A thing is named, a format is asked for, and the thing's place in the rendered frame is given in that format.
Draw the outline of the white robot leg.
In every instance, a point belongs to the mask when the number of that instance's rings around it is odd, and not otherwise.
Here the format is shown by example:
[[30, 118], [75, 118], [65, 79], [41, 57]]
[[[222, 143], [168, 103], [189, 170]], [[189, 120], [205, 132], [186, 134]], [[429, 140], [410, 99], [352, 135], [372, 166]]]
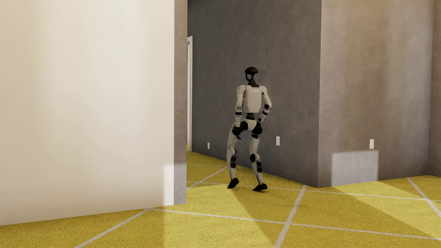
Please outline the white robot leg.
[[259, 154], [257, 153], [257, 148], [259, 144], [259, 136], [252, 136], [251, 127], [249, 127], [250, 131], [250, 139], [249, 139], [249, 148], [250, 148], [250, 161], [252, 169], [256, 175], [256, 178], [258, 180], [258, 186], [256, 186], [253, 191], [261, 191], [264, 189], [267, 189], [267, 185], [263, 182], [263, 170], [262, 170], [262, 163]]
[[[238, 183], [239, 180], [236, 177], [235, 168], [236, 168], [236, 154], [237, 151], [235, 149], [235, 145], [239, 139], [236, 138], [235, 135], [232, 134], [232, 127], [229, 132], [229, 139], [228, 139], [228, 146], [227, 146], [227, 164], [230, 172], [231, 181], [228, 185], [228, 189], [233, 189]], [[243, 129], [243, 131], [248, 129], [248, 124], [246, 121], [242, 121], [240, 123], [240, 127]]]

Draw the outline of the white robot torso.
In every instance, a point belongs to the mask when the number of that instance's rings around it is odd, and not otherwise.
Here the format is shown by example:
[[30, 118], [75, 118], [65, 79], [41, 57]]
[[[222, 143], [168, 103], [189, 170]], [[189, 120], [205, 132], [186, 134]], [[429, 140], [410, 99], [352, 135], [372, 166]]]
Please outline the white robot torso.
[[245, 86], [243, 93], [243, 111], [245, 119], [250, 120], [254, 114], [259, 113], [262, 107], [262, 87]]

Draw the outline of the white right robot leg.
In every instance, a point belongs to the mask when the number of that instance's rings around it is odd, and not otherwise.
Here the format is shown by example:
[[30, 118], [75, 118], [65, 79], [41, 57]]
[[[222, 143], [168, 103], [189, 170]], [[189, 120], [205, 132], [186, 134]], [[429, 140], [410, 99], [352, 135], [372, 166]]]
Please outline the white right robot leg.
[[[227, 146], [227, 164], [230, 172], [231, 181], [228, 185], [228, 189], [233, 189], [238, 183], [239, 180], [236, 177], [235, 168], [236, 168], [236, 154], [237, 151], [235, 149], [235, 145], [239, 139], [236, 138], [235, 135], [232, 134], [232, 127], [229, 132], [229, 139], [228, 139], [228, 146]], [[240, 123], [240, 127], [243, 129], [243, 131], [248, 129], [248, 124], [246, 121], [242, 121]]]

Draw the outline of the white door frame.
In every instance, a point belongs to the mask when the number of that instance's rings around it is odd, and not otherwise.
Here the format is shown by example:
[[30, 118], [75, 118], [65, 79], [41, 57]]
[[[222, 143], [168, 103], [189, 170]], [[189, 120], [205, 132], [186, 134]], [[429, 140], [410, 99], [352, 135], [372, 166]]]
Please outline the white door frame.
[[187, 38], [187, 77], [188, 77], [188, 127], [187, 127], [187, 143], [189, 151], [192, 151], [192, 55], [193, 55], [193, 37]]

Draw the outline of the white left robot leg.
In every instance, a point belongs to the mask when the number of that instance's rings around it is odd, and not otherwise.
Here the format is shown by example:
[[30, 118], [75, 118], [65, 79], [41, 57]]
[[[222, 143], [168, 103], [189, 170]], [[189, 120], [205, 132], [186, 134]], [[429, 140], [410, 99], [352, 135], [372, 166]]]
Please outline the white left robot leg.
[[256, 175], [256, 178], [258, 180], [258, 186], [256, 186], [253, 191], [261, 191], [264, 189], [267, 189], [267, 185], [263, 182], [263, 170], [262, 170], [262, 163], [259, 154], [257, 153], [257, 148], [259, 144], [259, 136], [252, 136], [251, 127], [249, 127], [250, 131], [250, 139], [249, 139], [249, 148], [250, 148], [250, 161], [252, 169]]

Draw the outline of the black robot head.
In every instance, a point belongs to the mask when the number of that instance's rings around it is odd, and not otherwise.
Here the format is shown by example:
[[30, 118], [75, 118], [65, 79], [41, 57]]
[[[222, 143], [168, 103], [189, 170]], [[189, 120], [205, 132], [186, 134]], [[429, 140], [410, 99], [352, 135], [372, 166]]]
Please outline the black robot head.
[[255, 67], [248, 67], [245, 70], [245, 77], [246, 80], [248, 81], [249, 86], [251, 87], [259, 87], [259, 85], [256, 83], [256, 81], [254, 80], [254, 76], [258, 73], [257, 68]]

